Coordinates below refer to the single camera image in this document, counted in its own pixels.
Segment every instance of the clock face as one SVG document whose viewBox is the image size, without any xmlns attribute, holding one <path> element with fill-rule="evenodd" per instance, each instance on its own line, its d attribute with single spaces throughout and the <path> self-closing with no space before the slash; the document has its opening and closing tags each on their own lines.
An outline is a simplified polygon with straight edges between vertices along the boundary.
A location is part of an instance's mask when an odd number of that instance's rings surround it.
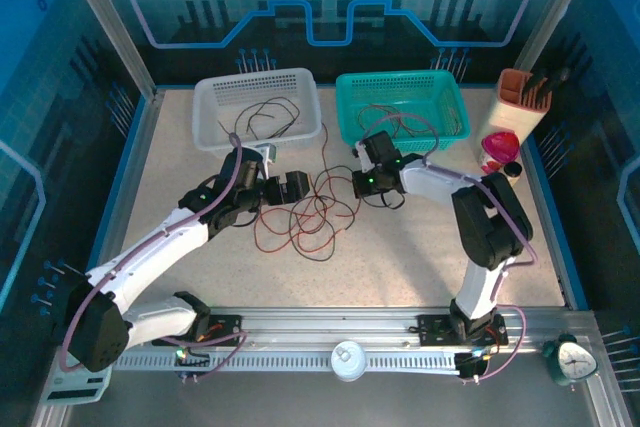
<svg viewBox="0 0 640 427">
<path fill-rule="evenodd" d="M 596 359 L 586 349 L 573 342 L 564 342 L 558 349 L 560 370 L 571 380 L 593 374 L 598 368 Z"/>
</svg>

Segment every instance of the teal plastic basket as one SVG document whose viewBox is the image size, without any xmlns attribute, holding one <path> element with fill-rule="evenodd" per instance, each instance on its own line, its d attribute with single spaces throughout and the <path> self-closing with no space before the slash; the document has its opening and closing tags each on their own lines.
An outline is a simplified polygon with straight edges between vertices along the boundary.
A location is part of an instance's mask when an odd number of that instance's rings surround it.
<svg viewBox="0 0 640 427">
<path fill-rule="evenodd" d="M 372 104 L 390 105 L 399 112 L 427 119 L 438 132 L 440 150 L 471 134 L 460 89 L 451 72 L 446 70 L 344 74 L 338 77 L 338 122 L 342 139 L 350 147 L 362 139 L 365 129 L 386 115 L 378 109 L 367 109 Z M 426 129 L 418 120 L 403 119 L 403 122 L 412 130 Z M 382 130 L 392 135 L 396 129 L 391 122 L 384 122 L 371 133 Z M 435 139 L 430 132 L 413 135 L 400 128 L 393 143 L 401 152 L 426 152 L 433 148 Z"/>
</svg>

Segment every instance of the glass panel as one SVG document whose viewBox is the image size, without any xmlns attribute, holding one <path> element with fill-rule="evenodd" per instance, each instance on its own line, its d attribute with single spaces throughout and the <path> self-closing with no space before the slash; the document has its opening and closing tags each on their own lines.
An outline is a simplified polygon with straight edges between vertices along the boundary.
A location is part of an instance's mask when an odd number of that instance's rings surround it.
<svg viewBox="0 0 640 427">
<path fill-rule="evenodd" d="M 535 140 L 589 306 L 625 312 L 615 330 L 640 312 L 639 5 L 573 0 L 538 62 L 573 70 Z"/>
<path fill-rule="evenodd" d="M 87 267 L 139 94 L 85 0 L 0 0 L 0 18 L 0 410 L 28 425 L 52 353 L 45 266 Z"/>
<path fill-rule="evenodd" d="M 154 80 L 184 84 L 273 66 L 307 67 L 319 82 L 436 67 L 460 81 L 494 82 L 547 0 L 114 2 Z"/>
</svg>

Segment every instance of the alarm clock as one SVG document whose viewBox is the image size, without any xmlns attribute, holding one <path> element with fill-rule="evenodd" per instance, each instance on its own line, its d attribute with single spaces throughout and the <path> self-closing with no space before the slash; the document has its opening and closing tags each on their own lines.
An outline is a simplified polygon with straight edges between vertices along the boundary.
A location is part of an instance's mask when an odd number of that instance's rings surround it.
<svg viewBox="0 0 640 427">
<path fill-rule="evenodd" d="M 551 378 L 558 385 L 582 382 L 598 371 L 595 357 L 571 334 L 562 334 L 553 342 L 545 342 L 542 355 L 547 359 Z"/>
</svg>

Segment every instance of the white plastic basket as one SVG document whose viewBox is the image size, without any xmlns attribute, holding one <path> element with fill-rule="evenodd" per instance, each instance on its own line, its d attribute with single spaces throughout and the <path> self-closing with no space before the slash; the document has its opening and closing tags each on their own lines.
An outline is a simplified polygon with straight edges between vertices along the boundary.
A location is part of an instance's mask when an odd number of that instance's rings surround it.
<svg viewBox="0 0 640 427">
<path fill-rule="evenodd" d="M 267 105 L 261 111 L 263 115 L 254 116 L 251 120 L 253 132 L 247 132 L 248 117 L 258 110 L 255 107 L 238 121 L 236 133 L 243 145 L 253 147 L 269 142 L 278 149 L 306 147 L 322 128 L 318 90 L 313 75 L 307 69 L 268 70 L 198 82 L 193 95 L 192 124 L 196 147 L 216 154 L 230 152 L 229 135 L 225 129 L 232 132 L 236 119 L 247 107 L 276 97 L 293 102 L 300 109 L 298 118 L 282 137 L 269 139 L 279 128 L 291 122 L 292 116 L 282 107 Z M 288 102 L 277 102 L 296 114 Z"/>
</svg>

